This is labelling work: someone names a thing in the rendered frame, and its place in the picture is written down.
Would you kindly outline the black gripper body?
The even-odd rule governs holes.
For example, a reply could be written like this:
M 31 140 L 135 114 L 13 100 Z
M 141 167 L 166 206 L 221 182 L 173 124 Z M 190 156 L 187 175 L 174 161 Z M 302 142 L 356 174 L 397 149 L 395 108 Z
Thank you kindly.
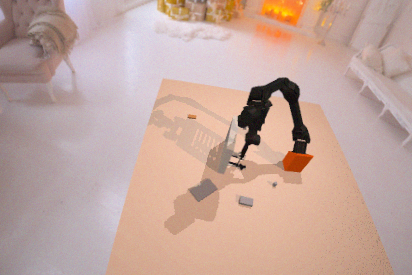
M 258 119 L 256 121 L 252 122 L 252 128 L 249 129 L 249 131 L 252 131 L 252 133 L 248 132 L 246 134 L 246 138 L 245 138 L 245 141 L 244 141 L 245 143 L 251 143 L 251 144 L 254 144 L 254 145 L 257 145 L 257 146 L 260 144 L 261 136 L 257 135 L 257 131 L 261 132 L 261 127 L 262 127 L 263 124 L 265 124 L 265 119 L 264 120 L 259 120 Z

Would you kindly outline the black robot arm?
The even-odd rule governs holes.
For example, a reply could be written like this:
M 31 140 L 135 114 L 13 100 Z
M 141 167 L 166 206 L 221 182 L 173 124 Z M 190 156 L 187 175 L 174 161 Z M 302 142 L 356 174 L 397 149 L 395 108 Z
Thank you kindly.
M 252 128 L 252 122 L 256 120 L 264 120 L 272 106 L 271 101 L 269 100 L 271 93 L 280 91 L 283 94 L 283 97 L 288 101 L 292 121 L 294 127 L 291 131 L 292 141 L 294 141 L 293 151 L 296 154 L 307 154 L 307 143 L 310 143 L 310 135 L 300 113 L 300 104 L 299 104 L 299 87 L 295 82 L 292 82 L 287 77 L 279 77 L 277 80 L 268 83 L 263 86 L 253 86 L 249 92 L 249 98 L 247 105 L 243 107 L 241 115 L 238 115 L 238 126 L 240 128 Z M 253 101 L 252 101 L 253 100 Z M 301 140 L 305 141 L 301 141 Z

